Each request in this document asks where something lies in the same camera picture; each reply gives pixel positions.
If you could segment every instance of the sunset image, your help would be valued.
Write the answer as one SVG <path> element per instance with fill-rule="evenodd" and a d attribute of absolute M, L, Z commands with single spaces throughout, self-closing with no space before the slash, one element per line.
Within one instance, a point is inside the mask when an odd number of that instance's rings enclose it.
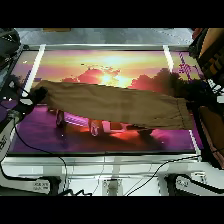
<path fill-rule="evenodd" d="M 202 73 L 188 52 L 170 54 L 172 70 L 164 51 L 45 51 L 32 87 L 41 80 L 49 80 L 149 90 L 183 97 L 182 86 L 200 80 Z M 29 76 L 36 55 L 37 51 L 25 51 L 19 58 L 12 74 L 21 85 Z M 19 125 L 19 133 L 32 146 L 55 153 L 194 151 L 188 130 L 148 130 L 133 124 L 93 121 L 46 105 L 36 106 Z M 196 127 L 193 133 L 198 147 L 203 148 Z M 10 150 L 34 153 L 16 136 Z"/>

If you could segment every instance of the pink car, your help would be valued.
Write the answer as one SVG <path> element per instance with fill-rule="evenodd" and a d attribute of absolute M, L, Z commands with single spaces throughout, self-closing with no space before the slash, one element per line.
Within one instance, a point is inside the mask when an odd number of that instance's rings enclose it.
<path fill-rule="evenodd" d="M 59 128 L 65 127 L 66 123 L 88 127 L 92 136 L 102 136 L 104 134 L 121 133 L 128 130 L 136 130 L 142 136 L 148 136 L 152 133 L 153 129 L 138 127 L 132 124 L 124 124 L 119 122 L 109 122 L 101 120 L 92 120 L 89 118 L 75 116 L 73 114 L 57 111 L 56 125 Z"/>

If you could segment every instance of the brown pants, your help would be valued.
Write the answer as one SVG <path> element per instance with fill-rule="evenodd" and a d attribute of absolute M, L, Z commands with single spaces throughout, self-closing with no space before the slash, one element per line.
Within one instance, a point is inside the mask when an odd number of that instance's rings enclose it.
<path fill-rule="evenodd" d="M 41 81 L 48 89 L 45 103 L 96 120 L 135 124 L 150 129 L 189 130 L 193 122 L 185 99 L 145 90 L 84 83 Z"/>

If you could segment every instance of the brown box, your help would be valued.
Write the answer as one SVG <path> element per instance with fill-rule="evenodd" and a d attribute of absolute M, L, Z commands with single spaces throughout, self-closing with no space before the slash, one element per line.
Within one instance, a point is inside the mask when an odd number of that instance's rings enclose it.
<path fill-rule="evenodd" d="M 71 28 L 43 28 L 45 32 L 69 32 Z"/>

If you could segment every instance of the floor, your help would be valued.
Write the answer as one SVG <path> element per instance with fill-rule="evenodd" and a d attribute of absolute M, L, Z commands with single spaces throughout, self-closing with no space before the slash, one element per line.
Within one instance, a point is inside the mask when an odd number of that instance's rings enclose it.
<path fill-rule="evenodd" d="M 189 28 L 72 28 L 70 32 L 43 32 L 42 28 L 15 28 L 23 44 L 170 44 L 189 45 Z"/>

